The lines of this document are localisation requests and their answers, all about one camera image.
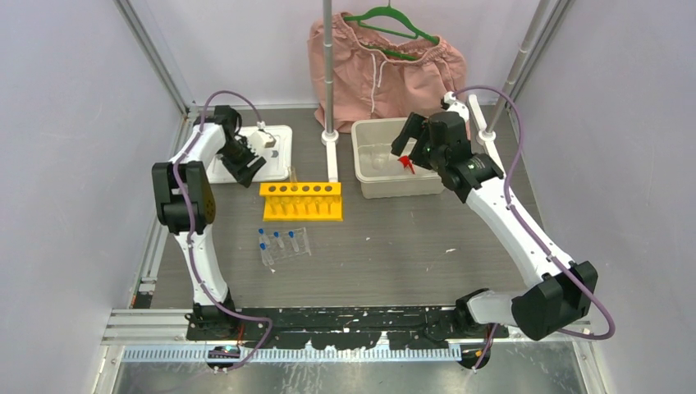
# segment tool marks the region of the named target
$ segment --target elastic waistband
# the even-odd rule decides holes
[[[351,16],[351,14],[342,12],[333,16],[332,23],[334,31],[348,38],[353,48],[365,51],[365,53],[368,54],[379,53],[387,62],[405,63],[417,66],[425,62],[431,62],[435,58],[441,58],[449,50],[449,44],[439,35],[434,36],[439,39],[438,44],[434,44],[423,38],[415,39],[404,44],[394,44],[382,37],[376,30],[358,26],[355,22],[344,21],[343,18],[346,16]],[[399,53],[418,54],[419,58],[416,60],[392,59],[387,57],[387,55],[380,50],[366,48],[364,44],[375,45],[382,49],[389,49]]]

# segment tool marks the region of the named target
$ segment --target gray floor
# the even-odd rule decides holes
[[[322,127],[307,109],[262,111],[269,125],[293,130],[292,162],[300,181],[326,180]],[[246,124],[254,119],[243,113]],[[516,150],[509,120],[497,127],[506,167]],[[213,186],[213,238],[222,275],[237,306],[452,305],[481,287],[523,288],[507,252],[450,191],[441,195],[365,199],[355,178],[349,135],[337,148],[344,199],[343,222],[263,222],[259,186]],[[524,166],[512,181],[516,195],[538,219]],[[306,227],[311,256],[276,264],[260,260],[258,232]],[[192,288],[181,250],[167,240],[152,308],[190,308]]]
[[[474,375],[455,362],[249,364],[213,375],[204,364],[121,365],[114,393],[533,393],[587,392],[570,342],[496,344]]]

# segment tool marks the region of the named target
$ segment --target gray wooden tabletop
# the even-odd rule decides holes
[[[314,111],[261,113],[269,125],[292,128],[292,163],[299,181],[325,181],[323,128]],[[253,113],[242,115],[245,124],[253,124]],[[497,126],[496,142],[507,167],[517,143],[506,118]],[[258,184],[249,189],[213,186],[215,250],[238,307],[452,305],[481,287],[524,288],[500,242],[454,193],[365,199],[355,178],[349,135],[341,135],[337,154],[343,222],[263,222]],[[524,165],[518,167],[512,188],[538,220]],[[266,232],[306,227],[312,255],[283,260],[271,272],[259,255],[261,227]],[[170,236],[152,308],[189,308],[192,296],[184,256]]]

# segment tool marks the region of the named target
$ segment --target pink fabric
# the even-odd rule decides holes
[[[343,21],[348,13],[333,16],[334,123],[350,132],[354,121],[407,117],[411,112],[430,116],[441,110],[447,91],[465,86],[464,57],[442,37],[439,44],[416,39],[393,44],[376,30]],[[312,25],[309,41],[309,72],[319,109],[314,114],[324,124],[323,23]],[[376,45],[418,58],[409,61],[387,57]]]

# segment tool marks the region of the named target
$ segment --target red clip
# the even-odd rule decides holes
[[[413,164],[411,164],[411,161],[408,156],[401,156],[399,158],[399,161],[401,164],[404,165],[404,168],[408,167],[411,170],[411,173],[415,175],[415,170],[413,169]]]

